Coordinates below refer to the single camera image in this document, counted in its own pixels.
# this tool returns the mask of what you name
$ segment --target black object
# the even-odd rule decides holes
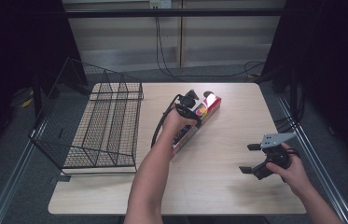
[[[267,162],[275,163],[284,169],[287,169],[290,164],[289,154],[282,146],[267,147],[262,149],[266,153],[266,160],[252,169],[252,174],[259,180],[272,175],[272,171],[266,167]]]
[[[174,108],[179,113],[180,116],[182,116],[185,119],[195,119],[197,120],[196,127],[200,128],[202,125],[202,121],[200,117],[193,113],[190,109],[196,104],[195,100],[198,100],[199,97],[197,96],[196,92],[194,90],[189,91],[186,93],[185,96],[181,94],[177,94],[175,98],[171,101],[171,103],[168,105],[165,112],[162,114],[162,117],[159,121],[159,124],[157,125],[156,131],[153,134],[153,138],[151,140],[151,146],[153,147],[156,143],[157,135],[159,134],[160,128],[162,126],[162,123],[167,118],[168,114],[173,110]]]
[[[257,150],[255,145],[256,144],[249,145],[249,150]],[[290,167],[291,164],[289,154],[295,154],[297,156],[299,155],[296,149],[284,149],[281,145],[278,145],[276,147],[262,148],[262,151],[266,154],[266,160],[261,164],[255,166],[254,168],[240,166],[240,170],[243,174],[252,174],[259,180],[261,180],[273,174],[273,172],[266,167],[266,164],[268,162],[275,163],[281,166],[282,168],[287,169],[288,167]]]
[[[134,167],[136,171],[143,96],[137,78],[67,59],[30,138],[62,172],[97,167]]]

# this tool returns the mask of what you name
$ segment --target gray floor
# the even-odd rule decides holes
[[[223,76],[242,72],[242,66],[208,66],[187,69],[172,69],[177,75]],[[159,70],[130,72],[128,75],[140,77],[144,82],[177,81]],[[181,77],[189,82],[244,82],[244,75],[234,77]],[[267,105],[274,119],[284,117],[277,102],[277,95],[271,90],[271,83],[260,85]],[[28,92],[13,99],[13,104],[26,98]],[[11,122],[0,136],[0,192],[17,164],[27,143],[27,134],[35,121],[33,105],[15,107]],[[328,131],[328,123],[320,116],[312,103],[306,102],[301,126],[307,133],[321,161],[326,166],[332,180],[348,203],[348,151],[342,140]],[[292,147],[301,149],[297,140],[291,140]],[[301,151],[307,173],[318,191],[328,200],[315,171]],[[3,223],[118,223],[118,217],[111,216],[54,216],[48,211],[48,204],[55,184],[50,180],[59,174],[53,164],[35,150],[21,180],[18,190],[7,209]],[[311,223],[307,215],[268,216],[270,223]],[[165,217],[165,223],[188,223],[186,217]],[[214,217],[214,223],[263,223],[261,217]]]

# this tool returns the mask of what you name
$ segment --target hand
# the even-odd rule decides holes
[[[284,149],[290,150],[290,146],[288,144],[282,143],[281,145]],[[312,189],[313,185],[305,173],[301,159],[293,154],[290,154],[289,156],[291,164],[287,169],[283,169],[272,162],[267,163],[266,167],[273,173],[280,175],[290,186],[293,193],[299,197],[300,194],[304,193],[307,189]]]
[[[196,125],[197,120],[195,119],[185,119],[179,115],[176,109],[172,109],[168,116],[165,118],[165,121],[162,123],[162,131],[170,132],[175,135],[186,125]]]

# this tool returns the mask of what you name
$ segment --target wire basket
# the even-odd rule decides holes
[[[63,173],[101,167],[136,171],[142,99],[139,79],[68,59],[29,137]]]

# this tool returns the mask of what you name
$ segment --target wooden table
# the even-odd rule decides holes
[[[276,133],[269,109],[256,84],[144,83],[137,144],[137,166],[150,149],[162,112],[178,94],[193,89],[222,98],[221,107],[171,161],[162,201],[164,215],[303,214],[305,209],[278,175],[258,180],[239,166],[265,160],[259,143]],[[52,214],[123,215],[134,174],[73,175],[58,182],[49,203]]]

